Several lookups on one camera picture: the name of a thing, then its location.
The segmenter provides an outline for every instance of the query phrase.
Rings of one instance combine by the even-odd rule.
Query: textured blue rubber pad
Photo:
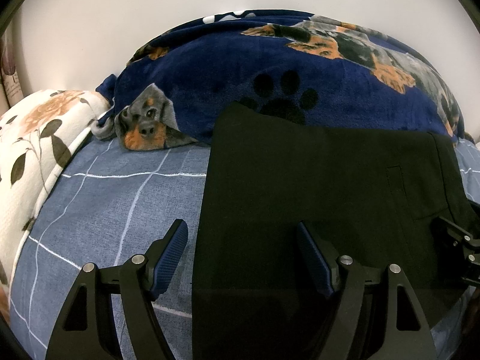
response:
[[[158,260],[158,264],[155,266],[154,281],[150,290],[150,293],[155,299],[169,287],[180,257],[187,245],[187,241],[188,226],[182,221]]]
[[[297,244],[317,291],[327,299],[334,293],[330,269],[303,223],[297,226]]]

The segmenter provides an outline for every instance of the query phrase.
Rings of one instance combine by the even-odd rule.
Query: paw print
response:
[[[268,74],[261,73],[253,80],[253,90],[259,97],[258,101],[251,97],[242,97],[239,103],[263,115],[277,116],[290,122],[305,124],[304,111],[315,107],[318,103],[318,93],[315,89],[308,88],[297,100],[294,100],[292,98],[297,96],[299,86],[298,73],[288,70],[280,78],[282,96],[271,99],[275,87],[274,81]]]

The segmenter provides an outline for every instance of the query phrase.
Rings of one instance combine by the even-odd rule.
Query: black pants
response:
[[[430,223],[476,234],[452,143],[422,132],[304,127],[238,104],[216,122],[193,268],[195,359],[301,359],[325,307],[296,248],[314,221],[340,254],[404,269],[432,326],[464,286],[439,279]]]

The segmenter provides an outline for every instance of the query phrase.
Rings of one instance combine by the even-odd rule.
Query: wall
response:
[[[457,0],[26,0],[15,18],[25,93],[93,90],[145,42],[178,24],[253,8],[297,9],[385,32],[423,54],[480,136],[480,34]]]

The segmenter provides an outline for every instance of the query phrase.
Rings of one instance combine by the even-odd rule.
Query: dog face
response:
[[[115,132],[129,150],[155,150],[181,146],[196,139],[178,131],[173,103],[155,84],[115,117]]]

